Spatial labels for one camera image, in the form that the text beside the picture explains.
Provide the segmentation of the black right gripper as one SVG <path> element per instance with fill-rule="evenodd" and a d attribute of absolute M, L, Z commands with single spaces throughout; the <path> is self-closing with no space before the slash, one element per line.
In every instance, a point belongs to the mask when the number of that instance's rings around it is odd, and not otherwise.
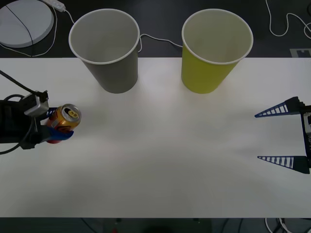
<path fill-rule="evenodd" d="M 298 97 L 292 97 L 280 104 L 255 115 L 255 118 L 301 115 L 306 156 L 258 156 L 258 159 L 285 167 L 303 174 L 310 174 L 311 167 L 311 106 L 305 105 Z"/>

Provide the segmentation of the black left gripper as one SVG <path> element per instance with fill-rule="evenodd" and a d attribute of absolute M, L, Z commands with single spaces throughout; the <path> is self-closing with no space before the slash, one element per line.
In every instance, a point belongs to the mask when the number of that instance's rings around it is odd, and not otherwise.
<path fill-rule="evenodd" d="M 57 107 L 51 107 L 39 116 L 39 122 L 53 125 L 57 120 Z M 38 127 L 36 119 L 22 111 L 20 103 L 7 99 L 0 101 L 0 142 L 21 143 L 24 150 L 33 149 L 37 144 L 48 141 L 63 141 L 73 136 L 74 131 L 67 133 L 48 126 Z"/>

